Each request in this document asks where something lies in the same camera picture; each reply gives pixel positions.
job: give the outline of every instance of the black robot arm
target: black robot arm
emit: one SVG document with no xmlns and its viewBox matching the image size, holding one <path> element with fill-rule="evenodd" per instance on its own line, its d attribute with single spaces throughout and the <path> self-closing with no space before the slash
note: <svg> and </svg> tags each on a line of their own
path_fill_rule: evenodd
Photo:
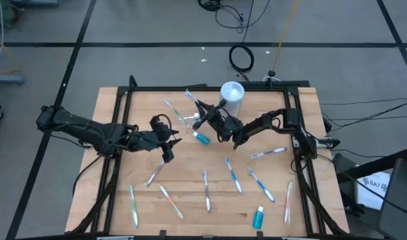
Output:
<svg viewBox="0 0 407 240">
<path fill-rule="evenodd" d="M 137 125 L 118 123 L 98 123 L 66 111 L 62 107 L 43 106 L 36 120 L 37 128 L 43 132 L 62 131 L 80 141 L 91 144 L 99 155 L 114 157 L 119 149 L 126 151 L 151 151 L 159 147 L 163 151 L 163 160 L 168 163 L 173 159 L 172 147 L 181 141 L 168 141 L 178 131 L 171 129 L 171 122 L 166 115 L 154 116 L 150 121 L 152 131 L 138 131 Z M 165 117 L 169 126 L 163 124 L 159 117 Z"/>
</svg>

